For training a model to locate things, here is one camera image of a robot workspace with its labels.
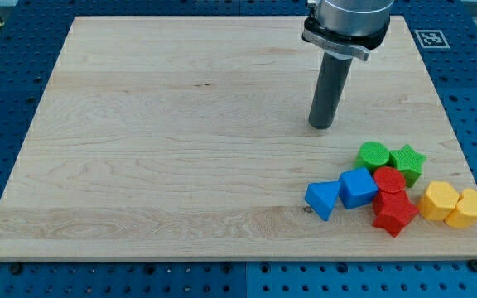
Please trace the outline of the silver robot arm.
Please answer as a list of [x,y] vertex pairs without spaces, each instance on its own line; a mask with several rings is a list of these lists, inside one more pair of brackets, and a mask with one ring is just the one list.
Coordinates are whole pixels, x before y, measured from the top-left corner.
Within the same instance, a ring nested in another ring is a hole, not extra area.
[[338,60],[366,61],[380,46],[393,0],[310,0],[301,38]]

